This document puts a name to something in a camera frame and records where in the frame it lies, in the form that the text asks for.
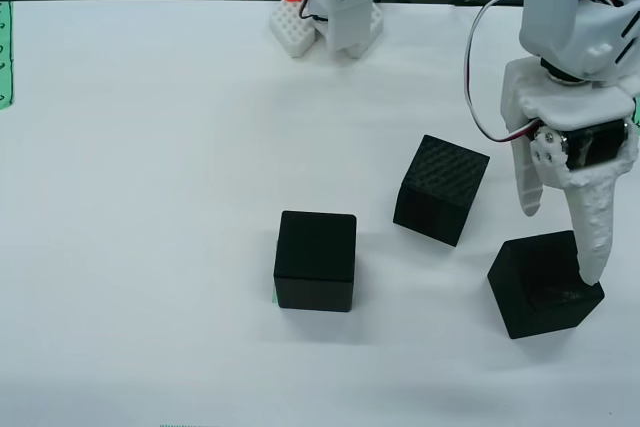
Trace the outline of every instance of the white surface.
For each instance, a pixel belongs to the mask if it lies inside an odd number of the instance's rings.
[[[505,240],[570,223],[559,191],[520,212],[509,147],[469,117],[477,11],[384,6],[362,59],[319,45],[292,61],[272,9],[16,5],[0,423],[636,425],[640,169],[618,185],[606,300],[577,330],[512,341],[491,263]],[[475,40],[474,99],[494,131],[519,22],[496,8]],[[425,133],[492,157],[457,249],[391,222]],[[357,215],[351,313],[271,304],[283,209]]]

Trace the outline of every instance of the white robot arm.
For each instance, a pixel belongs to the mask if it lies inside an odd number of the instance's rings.
[[[325,37],[332,51],[360,57],[380,35],[381,10],[374,0],[285,0],[271,16],[271,29],[292,57]]]
[[[589,285],[611,252],[615,182],[638,156],[639,19],[640,0],[525,0],[520,42],[542,62],[514,61],[504,79],[507,128],[541,123],[512,142],[522,209],[537,212],[543,185],[565,192]]]

